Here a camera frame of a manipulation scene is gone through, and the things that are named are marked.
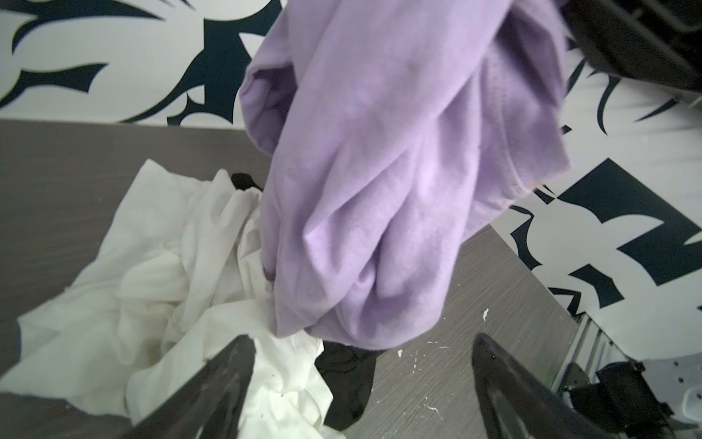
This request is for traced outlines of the purple cloth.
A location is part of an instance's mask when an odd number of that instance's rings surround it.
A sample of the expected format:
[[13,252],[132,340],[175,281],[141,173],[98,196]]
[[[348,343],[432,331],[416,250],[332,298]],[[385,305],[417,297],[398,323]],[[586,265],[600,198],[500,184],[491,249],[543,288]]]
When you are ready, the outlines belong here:
[[570,166],[555,1],[291,1],[245,129],[276,331],[384,350],[442,316],[461,245]]

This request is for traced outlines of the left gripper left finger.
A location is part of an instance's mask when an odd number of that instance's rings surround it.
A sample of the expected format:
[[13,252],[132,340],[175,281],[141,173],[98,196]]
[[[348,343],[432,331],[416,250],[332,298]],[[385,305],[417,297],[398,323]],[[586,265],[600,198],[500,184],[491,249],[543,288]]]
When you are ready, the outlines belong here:
[[236,438],[255,357],[253,339],[238,336],[122,439]]

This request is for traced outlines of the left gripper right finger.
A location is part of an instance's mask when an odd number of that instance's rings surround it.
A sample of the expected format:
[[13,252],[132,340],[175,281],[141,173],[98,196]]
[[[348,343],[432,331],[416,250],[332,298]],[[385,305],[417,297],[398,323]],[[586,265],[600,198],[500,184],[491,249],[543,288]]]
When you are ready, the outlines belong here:
[[490,336],[473,340],[475,391],[489,438],[607,438]]

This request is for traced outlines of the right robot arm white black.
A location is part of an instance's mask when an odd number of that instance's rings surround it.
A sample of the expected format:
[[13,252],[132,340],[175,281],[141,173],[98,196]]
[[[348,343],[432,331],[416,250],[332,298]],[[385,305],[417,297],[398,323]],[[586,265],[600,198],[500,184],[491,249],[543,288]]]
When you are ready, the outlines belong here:
[[561,14],[592,67],[701,91],[701,2],[571,0]]

